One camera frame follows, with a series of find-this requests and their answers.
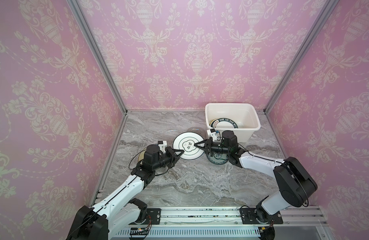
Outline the white plate with quatrefoil border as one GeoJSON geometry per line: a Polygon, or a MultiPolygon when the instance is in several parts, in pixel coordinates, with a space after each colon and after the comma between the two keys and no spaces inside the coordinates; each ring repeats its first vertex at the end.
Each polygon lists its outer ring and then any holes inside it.
{"type": "Polygon", "coordinates": [[[173,141],[173,148],[176,150],[183,150],[181,159],[192,161],[200,158],[204,151],[197,148],[195,144],[202,142],[204,138],[193,132],[185,132],[178,135],[173,141]]]}

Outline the teal blue floral plate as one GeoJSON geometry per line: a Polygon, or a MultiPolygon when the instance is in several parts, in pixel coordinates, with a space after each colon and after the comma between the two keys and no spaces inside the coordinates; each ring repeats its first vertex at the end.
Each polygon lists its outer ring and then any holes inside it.
{"type": "Polygon", "coordinates": [[[215,165],[224,165],[228,163],[227,155],[222,153],[214,153],[213,156],[207,155],[207,159],[215,165]]]}

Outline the white plate teal lettered rim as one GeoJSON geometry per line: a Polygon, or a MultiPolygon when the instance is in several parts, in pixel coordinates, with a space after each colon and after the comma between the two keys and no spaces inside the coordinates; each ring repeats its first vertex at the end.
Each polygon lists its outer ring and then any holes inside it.
{"type": "Polygon", "coordinates": [[[212,128],[227,128],[227,129],[238,129],[238,125],[235,121],[228,118],[214,119],[209,124],[212,128]]]}

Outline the beige plate with wheat sprig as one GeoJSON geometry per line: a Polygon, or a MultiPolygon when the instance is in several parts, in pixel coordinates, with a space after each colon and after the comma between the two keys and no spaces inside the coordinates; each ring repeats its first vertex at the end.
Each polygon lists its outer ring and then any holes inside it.
{"type": "Polygon", "coordinates": [[[142,161],[144,159],[144,154],[145,154],[145,151],[142,151],[139,156],[138,156],[138,162],[142,161]]]}

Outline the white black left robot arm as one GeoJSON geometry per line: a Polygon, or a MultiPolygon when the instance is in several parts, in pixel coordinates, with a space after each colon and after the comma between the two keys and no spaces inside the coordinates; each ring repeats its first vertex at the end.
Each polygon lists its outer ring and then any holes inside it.
{"type": "Polygon", "coordinates": [[[67,235],[68,240],[110,240],[131,223],[147,218],[147,204],[135,198],[156,177],[159,169],[175,166],[183,150],[158,145],[147,146],[128,178],[111,194],[91,207],[76,213],[67,235]]]}

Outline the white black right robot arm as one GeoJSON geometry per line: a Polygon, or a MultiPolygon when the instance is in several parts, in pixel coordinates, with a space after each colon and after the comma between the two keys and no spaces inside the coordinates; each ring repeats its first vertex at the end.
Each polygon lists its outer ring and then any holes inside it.
{"type": "Polygon", "coordinates": [[[194,146],[210,157],[216,153],[224,154],[232,165],[263,173],[276,180],[278,191],[265,197],[255,207],[254,214],[260,223],[268,223],[272,216],[288,207],[307,207],[309,198],[318,189],[313,177],[297,158],[282,160],[256,155],[238,143],[233,131],[224,131],[219,143],[210,137],[194,146]]]}

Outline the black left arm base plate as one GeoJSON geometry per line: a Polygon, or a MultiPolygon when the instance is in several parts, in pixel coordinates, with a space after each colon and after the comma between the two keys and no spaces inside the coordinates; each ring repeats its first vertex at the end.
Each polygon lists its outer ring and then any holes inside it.
{"type": "Polygon", "coordinates": [[[134,222],[137,225],[159,225],[161,217],[161,208],[147,208],[141,210],[138,219],[134,222]]]}

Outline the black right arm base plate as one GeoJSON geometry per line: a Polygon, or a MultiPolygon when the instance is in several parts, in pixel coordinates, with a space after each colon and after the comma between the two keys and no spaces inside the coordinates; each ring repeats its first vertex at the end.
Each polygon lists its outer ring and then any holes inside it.
{"type": "Polygon", "coordinates": [[[239,208],[240,218],[244,225],[281,225],[283,219],[280,212],[274,215],[268,215],[265,211],[248,206],[239,208]]]}

